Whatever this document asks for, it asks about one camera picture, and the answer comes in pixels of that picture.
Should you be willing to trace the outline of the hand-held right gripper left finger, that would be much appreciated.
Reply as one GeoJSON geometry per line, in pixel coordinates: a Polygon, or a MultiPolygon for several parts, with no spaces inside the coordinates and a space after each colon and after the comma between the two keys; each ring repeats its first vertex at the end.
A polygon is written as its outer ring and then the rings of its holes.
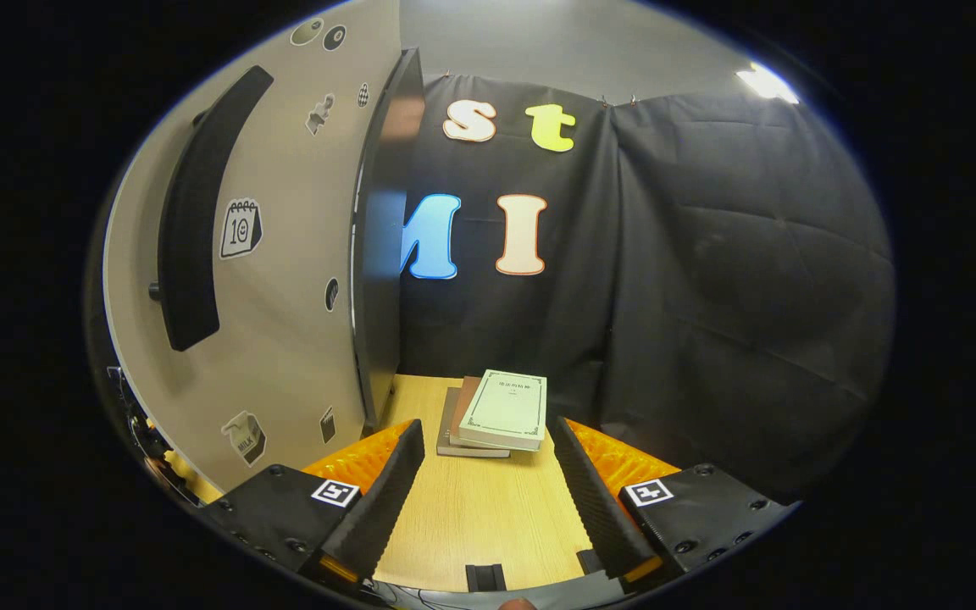
{"type": "Polygon", "coordinates": [[[274,463],[200,512],[233,543],[352,594],[371,579],[424,460],[410,419],[303,469],[274,463]]]}

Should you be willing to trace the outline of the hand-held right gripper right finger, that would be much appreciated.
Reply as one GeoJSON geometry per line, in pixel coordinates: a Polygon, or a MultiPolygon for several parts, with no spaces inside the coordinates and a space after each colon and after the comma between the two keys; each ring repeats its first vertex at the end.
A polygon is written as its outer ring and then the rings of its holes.
{"type": "Polygon", "coordinates": [[[549,430],[592,551],[626,593],[710,567],[796,510],[711,463],[674,467],[564,417],[549,430]]]}

